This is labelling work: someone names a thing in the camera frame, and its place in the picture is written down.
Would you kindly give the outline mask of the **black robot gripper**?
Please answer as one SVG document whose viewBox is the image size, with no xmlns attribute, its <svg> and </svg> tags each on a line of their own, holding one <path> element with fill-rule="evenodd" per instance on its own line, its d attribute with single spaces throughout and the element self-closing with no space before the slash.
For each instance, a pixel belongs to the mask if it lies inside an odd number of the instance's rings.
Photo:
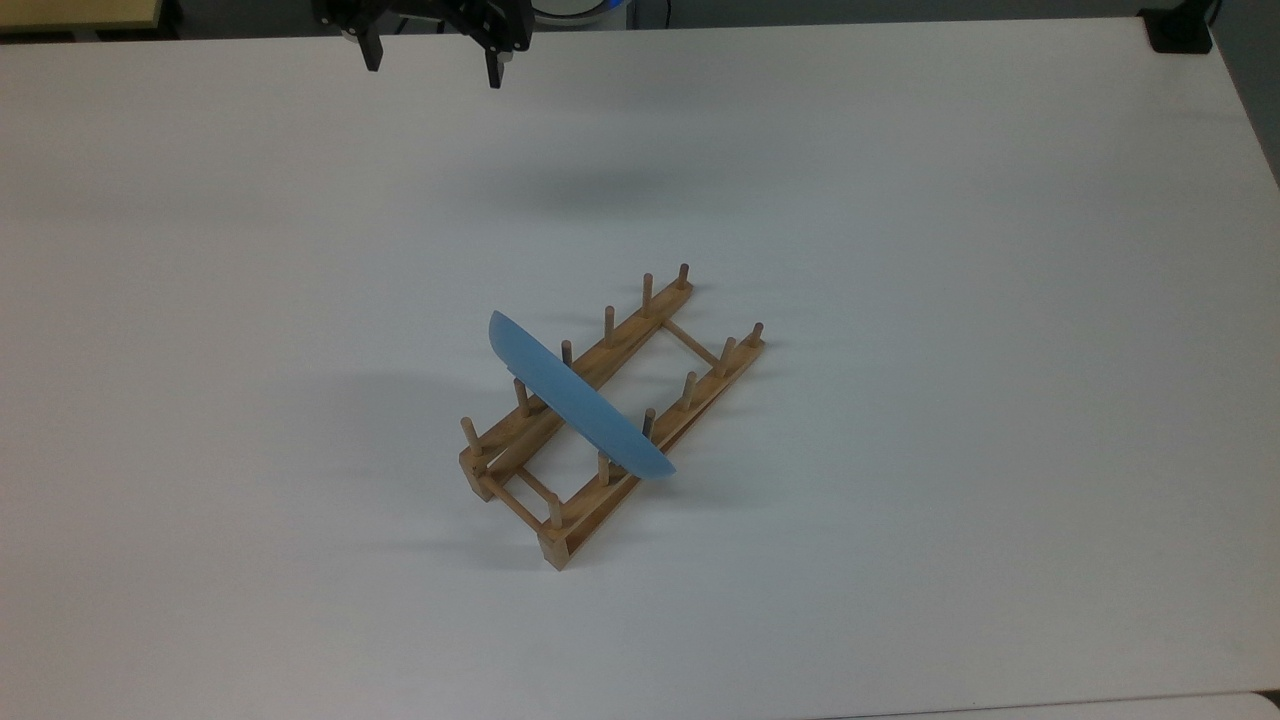
<svg viewBox="0 0 1280 720">
<path fill-rule="evenodd" d="M 534 31 L 530 1 L 314 1 L 312 14 L 355 38 L 369 72 L 379 72 L 384 47 L 376 23 L 385 14 L 444 20 L 485 49 L 490 88 L 500 88 L 508 53 L 529 50 Z"/>
</svg>

